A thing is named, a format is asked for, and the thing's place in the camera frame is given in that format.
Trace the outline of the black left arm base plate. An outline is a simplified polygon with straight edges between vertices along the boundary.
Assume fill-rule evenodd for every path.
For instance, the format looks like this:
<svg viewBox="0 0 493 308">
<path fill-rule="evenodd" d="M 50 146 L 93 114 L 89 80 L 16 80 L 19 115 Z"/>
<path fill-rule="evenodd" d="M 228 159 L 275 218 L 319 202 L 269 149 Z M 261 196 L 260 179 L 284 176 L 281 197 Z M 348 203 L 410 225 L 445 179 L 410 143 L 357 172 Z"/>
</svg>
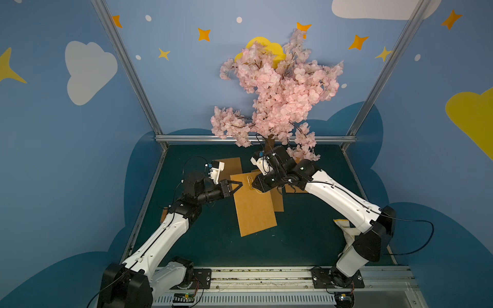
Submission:
<svg viewBox="0 0 493 308">
<path fill-rule="evenodd" d="M 194 269 L 193 272 L 190 270 L 186 271 L 184 280 L 172 287 L 172 290 L 209 290 L 211 287 L 211 269 Z"/>
</svg>

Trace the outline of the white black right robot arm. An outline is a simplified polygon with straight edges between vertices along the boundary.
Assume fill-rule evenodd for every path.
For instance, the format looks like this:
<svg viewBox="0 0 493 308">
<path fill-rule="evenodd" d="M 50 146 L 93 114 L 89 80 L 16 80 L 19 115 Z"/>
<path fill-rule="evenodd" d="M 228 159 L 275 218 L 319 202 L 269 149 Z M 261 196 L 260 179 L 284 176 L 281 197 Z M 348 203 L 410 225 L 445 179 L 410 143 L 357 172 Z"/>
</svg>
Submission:
<svg viewBox="0 0 493 308">
<path fill-rule="evenodd" d="M 391 207 L 380 208 L 346 189 L 315 162 L 296 162 L 286 148 L 257 151 L 250 159 L 261 174 L 252 187 L 268 192 L 277 187 L 296 186 L 326 202 L 342 214 L 359 231 L 356 240 L 342 253 L 331 268 L 335 284 L 345 286 L 356 272 L 369 262 L 378 262 L 394 236 L 396 212 Z"/>
</svg>

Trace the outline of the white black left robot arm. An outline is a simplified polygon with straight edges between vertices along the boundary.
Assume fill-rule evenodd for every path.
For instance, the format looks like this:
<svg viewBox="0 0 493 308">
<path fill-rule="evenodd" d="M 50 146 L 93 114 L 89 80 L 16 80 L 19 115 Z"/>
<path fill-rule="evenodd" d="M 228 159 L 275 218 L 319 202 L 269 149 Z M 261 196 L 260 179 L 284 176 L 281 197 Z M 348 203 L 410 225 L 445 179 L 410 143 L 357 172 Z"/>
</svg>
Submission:
<svg viewBox="0 0 493 308">
<path fill-rule="evenodd" d="M 202 207 L 234 195 L 242 187 L 234 180 L 213 180 L 191 173 L 183 181 L 182 194 L 149 239 L 121 264 L 112 263 L 103 273 L 98 307 L 151 307 L 154 298 L 172 287 L 189 286 L 194 279 L 193 263 L 173 259 L 165 268 L 159 264 L 173 245 L 202 213 Z"/>
</svg>

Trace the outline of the brown kraft file bag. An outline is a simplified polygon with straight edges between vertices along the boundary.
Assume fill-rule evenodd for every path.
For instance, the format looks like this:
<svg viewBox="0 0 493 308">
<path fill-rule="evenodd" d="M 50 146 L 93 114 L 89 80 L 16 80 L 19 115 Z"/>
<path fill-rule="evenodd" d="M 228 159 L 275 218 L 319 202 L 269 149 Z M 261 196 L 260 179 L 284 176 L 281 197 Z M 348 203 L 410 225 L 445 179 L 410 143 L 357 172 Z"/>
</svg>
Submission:
<svg viewBox="0 0 493 308">
<path fill-rule="evenodd" d="M 289 186 L 289 189 L 286 189 L 287 192 L 292 193 L 303 193 L 304 188 L 306 186 L 307 174 L 306 174 L 306 166 L 308 160 L 302 159 L 298 163 L 296 163 L 291 168 L 286 169 L 286 185 Z"/>
</svg>

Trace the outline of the brown kraft envelope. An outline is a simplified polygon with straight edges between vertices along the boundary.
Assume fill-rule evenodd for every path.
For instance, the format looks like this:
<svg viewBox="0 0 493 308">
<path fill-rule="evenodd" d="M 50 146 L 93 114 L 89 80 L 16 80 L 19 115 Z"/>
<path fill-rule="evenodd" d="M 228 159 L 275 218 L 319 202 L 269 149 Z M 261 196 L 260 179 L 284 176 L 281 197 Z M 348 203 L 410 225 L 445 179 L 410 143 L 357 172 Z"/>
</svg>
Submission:
<svg viewBox="0 0 493 308">
<path fill-rule="evenodd" d="M 250 189 L 247 177 L 251 174 L 231 175 L 231 180 L 243 183 L 243 187 L 234 194 L 241 237 L 277 226 L 271 195 Z"/>
<path fill-rule="evenodd" d="M 261 172 L 257 169 L 251 172 L 252 174 L 247 177 L 247 182 L 249 183 L 250 187 L 250 181 L 251 179 L 255 179 L 258 175 L 261 174 Z M 269 191 L 272 199 L 272 204 L 273 204 L 273 210 L 275 212 L 282 213 L 285 211 L 284 207 L 284 202 L 283 202 L 283 197 L 282 197 L 282 191 L 279 190 L 278 188 L 271 189 Z"/>
<path fill-rule="evenodd" d="M 238 175 L 243 173 L 241 159 L 239 157 L 229 159 L 217 159 L 217 161 L 224 163 L 224 168 L 219 174 L 219 181 L 230 180 L 231 175 Z"/>
</svg>

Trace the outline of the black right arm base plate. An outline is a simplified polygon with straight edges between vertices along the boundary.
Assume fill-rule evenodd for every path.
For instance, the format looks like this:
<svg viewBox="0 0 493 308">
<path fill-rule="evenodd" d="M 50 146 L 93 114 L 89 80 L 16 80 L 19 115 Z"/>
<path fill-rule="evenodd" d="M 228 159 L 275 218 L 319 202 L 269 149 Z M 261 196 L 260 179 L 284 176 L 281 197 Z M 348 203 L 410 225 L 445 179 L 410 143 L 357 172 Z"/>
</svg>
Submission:
<svg viewBox="0 0 493 308">
<path fill-rule="evenodd" d="M 322 268 L 314 266 L 310 269 L 315 289 L 363 289 L 365 284 L 361 272 L 358 270 L 352 277 L 346 277 L 336 268 Z"/>
</svg>

